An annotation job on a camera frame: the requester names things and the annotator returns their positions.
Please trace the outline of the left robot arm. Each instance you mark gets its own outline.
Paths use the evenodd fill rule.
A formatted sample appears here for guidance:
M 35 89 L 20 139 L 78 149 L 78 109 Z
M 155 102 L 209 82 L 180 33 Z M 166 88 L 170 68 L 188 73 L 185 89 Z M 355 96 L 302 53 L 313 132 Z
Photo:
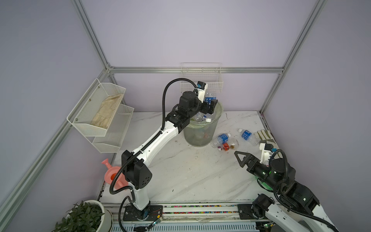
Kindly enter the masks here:
M 166 94 L 169 87 L 184 81 L 192 85 L 193 90 L 182 93 L 179 103 L 172 108 L 170 113 L 165 112 Z M 121 155 L 121 167 L 113 178 L 109 192 L 112 195 L 124 190 L 129 190 L 126 197 L 129 201 L 132 214 L 137 220 L 145 220 L 150 216 L 150 200 L 146 189 L 152 173 L 149 170 L 154 157 L 164 146 L 185 129 L 191 119 L 198 113 L 212 114 L 217 104 L 216 100 L 211 103 L 205 101 L 208 84 L 202 81 L 194 83 L 187 78 L 177 78 L 170 81 L 162 94 L 162 121 L 161 127 L 142 145 L 132 152 L 126 150 Z

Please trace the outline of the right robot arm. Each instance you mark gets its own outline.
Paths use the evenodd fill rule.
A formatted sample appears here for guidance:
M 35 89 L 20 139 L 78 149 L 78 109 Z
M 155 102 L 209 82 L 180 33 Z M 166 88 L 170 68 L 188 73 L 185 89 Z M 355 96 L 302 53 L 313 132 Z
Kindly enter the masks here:
M 314 193 L 295 180 L 296 170 L 288 163 L 285 152 L 276 150 L 269 158 L 268 165 L 251 153 L 235 151 L 241 167 L 257 178 L 258 184 L 265 183 L 273 193 L 275 201 L 265 194 L 258 195 L 252 205 L 256 218 L 266 217 L 290 232 L 307 231 L 307 228 L 287 215 L 287 212 L 301 216 L 314 232 L 336 232 L 322 205 Z

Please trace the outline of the small blue label bottle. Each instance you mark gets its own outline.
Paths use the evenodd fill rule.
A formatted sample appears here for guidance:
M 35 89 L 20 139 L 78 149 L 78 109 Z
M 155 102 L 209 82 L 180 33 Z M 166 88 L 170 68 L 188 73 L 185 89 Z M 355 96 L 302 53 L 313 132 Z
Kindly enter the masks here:
M 196 114 L 193 119 L 196 121 L 196 122 L 212 122 L 213 120 L 213 115 L 210 115 L 210 114 L 204 114 L 204 113 L 201 113 L 199 112 L 198 114 Z

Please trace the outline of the green soda bottle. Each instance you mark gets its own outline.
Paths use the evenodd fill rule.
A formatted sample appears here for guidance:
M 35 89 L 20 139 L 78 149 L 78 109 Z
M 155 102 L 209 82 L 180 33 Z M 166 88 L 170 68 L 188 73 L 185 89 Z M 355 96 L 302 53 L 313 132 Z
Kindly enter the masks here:
M 261 188 L 265 189 L 265 190 L 268 191 L 268 192 L 273 193 L 273 189 L 272 189 L 272 187 L 268 186 L 265 182 L 261 181 L 260 179 L 257 179 L 257 183 L 258 183 L 258 185 L 259 185 Z

